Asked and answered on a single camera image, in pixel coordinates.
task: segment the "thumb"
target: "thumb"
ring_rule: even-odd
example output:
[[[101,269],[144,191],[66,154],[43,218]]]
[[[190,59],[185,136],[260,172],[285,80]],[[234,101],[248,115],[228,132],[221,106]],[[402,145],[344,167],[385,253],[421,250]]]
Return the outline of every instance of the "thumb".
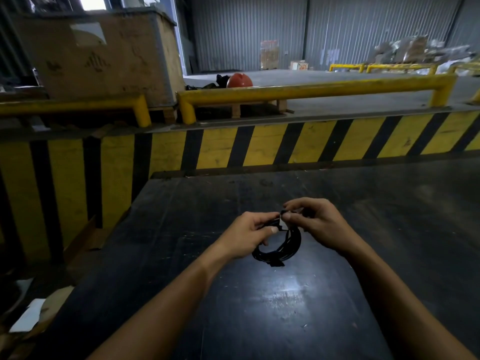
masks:
[[[311,231],[314,228],[315,222],[313,218],[307,218],[298,213],[293,213],[293,212],[284,213],[282,216],[282,219],[285,222],[288,222],[290,224],[300,226],[305,231]]]
[[[279,229],[275,226],[265,226],[254,232],[255,241],[257,244],[260,244],[262,241],[267,241],[269,236],[276,234],[278,231]]]

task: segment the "black stripe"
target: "black stripe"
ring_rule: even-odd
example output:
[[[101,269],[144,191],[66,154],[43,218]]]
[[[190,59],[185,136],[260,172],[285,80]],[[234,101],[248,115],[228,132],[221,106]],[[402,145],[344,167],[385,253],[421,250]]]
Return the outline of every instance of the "black stripe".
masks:
[[[20,236],[18,236],[17,226],[15,225],[14,214],[10,206],[7,188],[3,181],[3,175],[0,172],[0,228],[3,234],[3,240],[7,248],[7,253],[11,263],[15,266],[25,264],[25,253],[22,248]]]
[[[368,147],[363,159],[375,159],[382,151],[384,145],[387,143],[393,130],[397,127],[402,116],[387,116],[381,127],[378,129],[377,134],[373,138]]]
[[[242,167],[247,156],[248,146],[254,133],[255,126],[240,126],[233,141],[232,151],[228,159],[227,168]]]
[[[295,122],[287,125],[273,164],[287,164],[289,162],[293,149],[302,132],[302,128],[303,122]]]
[[[321,152],[319,162],[331,162],[339,147],[342,144],[345,135],[349,131],[350,125],[352,124],[353,119],[349,118],[346,120],[338,120],[333,127],[332,133],[328,138],[327,144],[325,145],[323,151]]]
[[[472,122],[472,124],[466,129],[460,139],[453,145],[451,152],[462,152],[471,143],[480,131],[480,114]]]
[[[63,237],[53,185],[48,142],[46,140],[31,141],[30,152],[32,153],[33,169],[42,206],[51,260],[53,263],[63,263]]]
[[[200,147],[202,146],[203,136],[203,129],[187,130],[180,170],[197,169],[198,156],[200,155]]]
[[[95,216],[95,225],[98,229],[103,227],[101,141],[93,136],[83,139],[87,216],[88,220]]]
[[[449,114],[449,112],[438,112],[434,114],[406,155],[411,157],[422,154],[425,146],[427,146],[429,141],[434,137]]]
[[[150,156],[152,154],[152,134],[135,134],[133,151],[133,177],[131,180],[131,201],[137,198],[150,178]]]

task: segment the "hand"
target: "hand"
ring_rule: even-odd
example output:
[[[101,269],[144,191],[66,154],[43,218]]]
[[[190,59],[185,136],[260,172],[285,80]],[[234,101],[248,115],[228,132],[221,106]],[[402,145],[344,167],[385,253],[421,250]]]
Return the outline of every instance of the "hand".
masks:
[[[279,229],[274,226],[257,229],[279,215],[278,212],[244,212],[232,222],[215,244],[222,247],[227,257],[243,258],[251,254],[261,242],[268,245],[268,237]]]
[[[309,232],[323,246],[345,254],[363,243],[363,240],[345,221],[335,205],[325,198],[297,198],[286,202],[285,210],[309,208],[315,212],[314,218],[298,213],[287,212],[282,219]]]

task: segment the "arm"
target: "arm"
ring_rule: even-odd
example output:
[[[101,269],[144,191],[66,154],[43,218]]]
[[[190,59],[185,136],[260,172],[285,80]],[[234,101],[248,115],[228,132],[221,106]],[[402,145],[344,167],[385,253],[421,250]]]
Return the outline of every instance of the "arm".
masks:
[[[327,199],[299,198],[288,211],[309,208],[314,218],[285,213],[283,219],[308,231],[323,246],[344,256],[394,355],[414,359],[475,359],[425,308],[397,274],[350,227]]]
[[[89,360],[166,359],[206,295],[213,278],[230,260],[251,254],[276,227],[258,226],[278,212],[245,212],[173,282],[154,296],[95,350]]]

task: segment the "black cable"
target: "black cable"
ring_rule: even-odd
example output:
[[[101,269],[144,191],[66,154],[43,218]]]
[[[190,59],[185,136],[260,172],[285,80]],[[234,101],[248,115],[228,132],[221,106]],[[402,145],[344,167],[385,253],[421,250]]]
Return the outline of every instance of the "black cable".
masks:
[[[259,246],[251,253],[252,256],[260,261],[265,262],[270,266],[285,266],[283,263],[285,260],[290,259],[295,253],[297,253],[302,243],[302,236],[300,230],[297,226],[290,226],[288,230],[280,224],[280,218],[286,211],[280,213],[280,217],[272,221],[265,223],[261,228],[266,226],[275,226],[279,231],[286,231],[285,241],[282,245],[279,246],[277,250],[270,252],[262,252],[259,249]]]

